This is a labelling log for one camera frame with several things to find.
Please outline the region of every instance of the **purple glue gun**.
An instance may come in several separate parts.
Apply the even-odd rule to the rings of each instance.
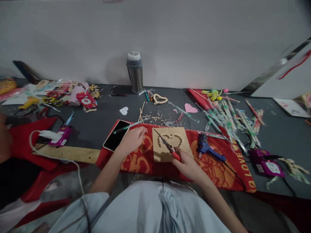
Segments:
[[[60,134],[62,137],[59,140],[51,140],[48,143],[49,145],[56,146],[56,147],[62,147],[65,145],[66,141],[68,140],[68,138],[72,132],[71,126],[68,126],[68,125],[69,125],[73,115],[74,115],[74,112],[72,111],[72,114],[68,118],[66,123],[62,127],[60,127],[60,129],[57,131],[57,133]]]
[[[279,155],[271,155],[267,150],[249,150],[249,157],[256,165],[258,171],[266,176],[285,177],[280,166],[273,159],[281,158]]]
[[[198,151],[200,153],[199,157],[201,158],[201,154],[209,153],[212,155],[215,159],[221,162],[226,161],[226,157],[223,155],[218,154],[216,151],[214,151],[210,145],[207,142],[207,136],[206,134],[199,134],[200,135],[200,142],[198,146]]]

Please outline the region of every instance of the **thermos bottle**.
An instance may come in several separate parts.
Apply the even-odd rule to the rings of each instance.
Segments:
[[[132,91],[139,94],[144,90],[143,86],[143,62],[139,52],[131,52],[127,55],[127,71],[131,81]]]

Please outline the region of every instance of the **blue glue gun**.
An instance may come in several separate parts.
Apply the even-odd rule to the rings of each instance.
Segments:
[[[210,147],[210,145],[207,142],[206,134],[199,134],[199,135],[200,135],[200,142],[198,151],[201,152],[202,154],[209,153],[210,155],[214,156],[214,158],[217,159],[218,161],[225,162],[226,157],[218,154]]]

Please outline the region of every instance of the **gray table surface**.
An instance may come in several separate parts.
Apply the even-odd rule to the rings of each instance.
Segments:
[[[146,101],[144,94],[133,94],[129,86],[114,86],[114,85],[100,85],[103,88],[101,92],[102,98],[98,98],[97,111],[85,113],[82,107],[66,106],[61,107],[62,113],[60,116],[66,120],[71,110],[74,110],[74,116],[70,123],[74,127],[74,132],[70,136],[67,146],[85,147],[91,149],[101,149],[103,142],[109,134],[110,129],[117,119],[136,122],[139,117],[139,108],[142,107],[143,102]],[[195,105],[195,100],[189,95],[185,89],[171,89],[153,87],[155,91],[161,96],[165,96],[180,108],[184,108],[185,103]],[[126,97],[110,97],[109,94],[127,94]],[[262,149],[268,150],[271,154],[282,155],[285,158],[293,159],[296,164],[301,165],[303,168],[311,171],[311,151],[310,132],[311,128],[304,122],[304,118],[289,116],[282,108],[280,108],[273,99],[270,98],[252,98],[247,94],[232,94],[231,98],[241,101],[241,103],[233,103],[234,108],[243,109],[248,117],[253,114],[245,103],[247,97],[254,108],[264,109],[263,120],[266,125],[261,126],[258,139],[261,141]],[[120,109],[127,106],[129,108],[126,116],[120,113]],[[10,116],[16,110],[15,105],[2,106],[0,112]],[[173,111],[174,107],[169,104],[153,105],[153,103],[146,103],[144,105],[143,115],[158,116],[159,113],[162,119],[168,121],[175,121],[180,114]],[[56,111],[51,110],[50,115],[57,114]],[[200,120],[196,123],[193,120],[182,117],[178,126],[186,129],[204,130],[207,119],[204,114],[199,110],[198,113],[192,114],[193,117]],[[162,121],[153,122],[153,124],[160,125]],[[60,121],[54,125],[53,130],[57,130],[61,125]],[[245,144],[248,143],[247,135],[244,135],[239,130],[239,137]],[[251,165],[248,158],[245,161],[253,176],[258,191],[282,194],[292,196],[290,189],[285,185],[282,179],[278,179],[272,185],[270,190],[266,188],[266,182],[269,178],[258,175],[257,170]],[[310,175],[306,175],[307,179],[311,181]],[[286,176],[288,184],[294,189],[297,197],[311,199],[311,185],[301,183],[289,175]]]

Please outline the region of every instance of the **white plug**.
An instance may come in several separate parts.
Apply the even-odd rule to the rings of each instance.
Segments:
[[[52,131],[49,131],[49,130],[42,130],[40,131],[40,134],[39,136],[41,137],[45,137],[45,138],[48,138],[48,139],[52,139],[52,140],[55,140],[55,141],[59,141],[59,139],[62,138],[62,136],[58,133],[54,133]]]

